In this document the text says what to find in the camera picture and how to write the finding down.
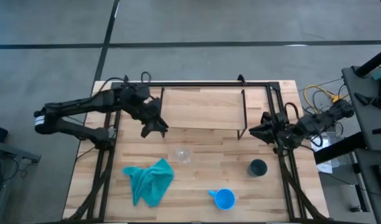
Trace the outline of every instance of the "concrete floor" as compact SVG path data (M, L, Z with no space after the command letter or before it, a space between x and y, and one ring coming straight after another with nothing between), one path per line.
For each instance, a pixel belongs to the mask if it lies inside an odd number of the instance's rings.
M112 6L113 0L0 0L0 45L103 43ZM112 43L309 40L381 40L380 1L121 0L111 36ZM340 78L342 68L380 51L381 45L110 49L101 80L138 80L145 70L154 80L234 80L241 73L248 80L296 80L302 89ZM78 140L35 133L32 114L47 102L89 96L100 53L0 50L0 126L10 132L9 144L42 154L25 179L17 178L6 223L62 216ZM337 93L341 85L324 87ZM329 105L324 96L317 102ZM345 136L359 129L355 118L342 123ZM328 178L322 184L332 218L371 223L370 215L348 212L353 188Z

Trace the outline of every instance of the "blue measuring cup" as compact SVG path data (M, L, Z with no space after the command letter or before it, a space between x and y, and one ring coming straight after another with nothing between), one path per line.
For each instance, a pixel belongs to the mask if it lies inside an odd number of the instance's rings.
M235 194L230 189L220 189L216 192L209 190L209 195L213 196L215 205L221 210L231 210L235 206Z

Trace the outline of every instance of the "teal towel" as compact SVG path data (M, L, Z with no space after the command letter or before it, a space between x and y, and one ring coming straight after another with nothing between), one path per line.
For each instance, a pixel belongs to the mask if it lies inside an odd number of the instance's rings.
M147 169L125 167L123 173L131 178L134 205L137 205L142 197L150 207L159 205L174 178L174 171L165 159Z

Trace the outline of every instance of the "clear plastic cup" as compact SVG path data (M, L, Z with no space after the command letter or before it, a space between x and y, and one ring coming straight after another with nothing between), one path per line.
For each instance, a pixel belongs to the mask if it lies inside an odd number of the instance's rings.
M191 161L191 150L187 147L180 147L175 150L175 158L180 163L188 163Z

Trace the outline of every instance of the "wooden table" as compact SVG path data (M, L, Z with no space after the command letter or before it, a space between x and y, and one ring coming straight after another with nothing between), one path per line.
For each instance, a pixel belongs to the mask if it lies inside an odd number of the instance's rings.
M295 103L302 112L295 81L279 81L283 102ZM103 82L96 82L94 92ZM266 90L262 87L165 87L166 90L203 91L206 93L246 94L248 127L260 124L262 112L269 111ZM159 96L161 88L152 87L151 94ZM203 113L213 113L214 102L206 105ZM104 115L88 113L86 125L103 126ZM294 113L290 120L295 122ZM241 140L236 133L213 129L170 129L165 138L160 133L140 136L142 125L121 112L115 160L110 182L106 222L267 222L288 221L285 195L278 163L272 146L252 137L248 131ZM78 153L91 148L89 141L81 143ZM191 150L191 162L179 163L174 151L181 147ZM321 182L313 153L299 148L294 152L301 187L325 216L328 216ZM88 195L93 181L98 151L94 150L79 159L74 167L63 217L69 217ZM149 208L141 199L133 206L129 177L122 173L126 166L149 167L165 158L174 169L175 178L160 205ZM263 159L268 172L263 177L249 177L247 167L251 160ZM235 192L236 206L229 211L218 210L207 191L230 188ZM298 213L296 197L292 192L293 205ZM99 211L96 200L95 211Z

